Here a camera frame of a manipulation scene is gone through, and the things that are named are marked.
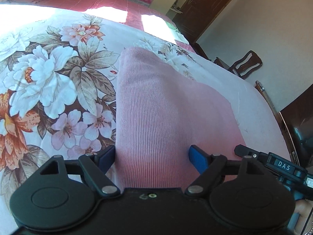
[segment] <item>wooden door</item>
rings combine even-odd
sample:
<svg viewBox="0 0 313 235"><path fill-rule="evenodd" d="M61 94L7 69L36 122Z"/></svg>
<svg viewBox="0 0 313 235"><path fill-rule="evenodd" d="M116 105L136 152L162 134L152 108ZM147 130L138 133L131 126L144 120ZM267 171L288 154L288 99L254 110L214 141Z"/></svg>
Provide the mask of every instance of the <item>wooden door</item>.
<svg viewBox="0 0 313 235"><path fill-rule="evenodd" d="M173 22L191 43L195 43L213 19L231 0L187 0Z"/></svg>

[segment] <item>cable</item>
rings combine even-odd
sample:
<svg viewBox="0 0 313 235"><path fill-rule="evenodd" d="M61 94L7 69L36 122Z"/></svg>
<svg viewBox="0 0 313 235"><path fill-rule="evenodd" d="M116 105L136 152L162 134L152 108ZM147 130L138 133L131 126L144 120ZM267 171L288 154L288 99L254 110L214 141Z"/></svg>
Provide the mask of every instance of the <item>cable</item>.
<svg viewBox="0 0 313 235"><path fill-rule="evenodd" d="M303 227L303 229L302 229L302 231L301 231L301 234L300 234L300 235L303 235L303 232L304 232L304 230L306 229L306 225L308 224L309 219L310 219L310 217L311 217L312 213L313 213L313 208L311 209L311 212L310 212L310 214L309 214L308 219L306 219L306 224L304 225L304 227Z"/></svg>

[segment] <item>shelf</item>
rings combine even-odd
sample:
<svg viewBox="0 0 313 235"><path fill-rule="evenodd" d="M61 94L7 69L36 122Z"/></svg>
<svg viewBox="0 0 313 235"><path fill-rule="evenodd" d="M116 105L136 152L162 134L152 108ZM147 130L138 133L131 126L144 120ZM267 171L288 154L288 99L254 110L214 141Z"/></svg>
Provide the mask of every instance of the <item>shelf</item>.
<svg viewBox="0 0 313 235"><path fill-rule="evenodd" d="M182 11L179 11L179 10L176 10L176 9L173 9L173 8L170 8L170 10L171 10L171 11L175 11L175 12L177 12L177 13L179 13L179 14L182 14Z"/></svg>

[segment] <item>white wall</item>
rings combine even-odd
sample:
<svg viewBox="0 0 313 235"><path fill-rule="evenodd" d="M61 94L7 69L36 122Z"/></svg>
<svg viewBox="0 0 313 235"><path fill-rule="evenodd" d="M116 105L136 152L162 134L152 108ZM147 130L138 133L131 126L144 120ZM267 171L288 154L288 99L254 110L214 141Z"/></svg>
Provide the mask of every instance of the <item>white wall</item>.
<svg viewBox="0 0 313 235"><path fill-rule="evenodd" d="M255 51L259 80L278 111L313 84L313 0L232 0L197 43L228 65Z"/></svg>

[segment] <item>chair backrest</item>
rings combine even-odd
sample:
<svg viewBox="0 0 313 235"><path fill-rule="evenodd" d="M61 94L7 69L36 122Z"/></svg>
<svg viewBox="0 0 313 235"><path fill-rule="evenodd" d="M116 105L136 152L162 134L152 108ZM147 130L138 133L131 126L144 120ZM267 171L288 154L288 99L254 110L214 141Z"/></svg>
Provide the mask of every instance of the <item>chair backrest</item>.
<svg viewBox="0 0 313 235"><path fill-rule="evenodd" d="M248 59L248 61L241 64L243 61L245 61L248 58L250 54L251 54L251 57ZM237 62L234 62L234 64L230 67L229 70L235 70L242 79L246 79L252 72L259 69L262 65L263 65L263 62L259 58L259 56L254 51L250 50L243 58L241 58ZM246 72L244 75L241 75L243 72L247 71L249 68L252 68L252 69Z"/></svg>

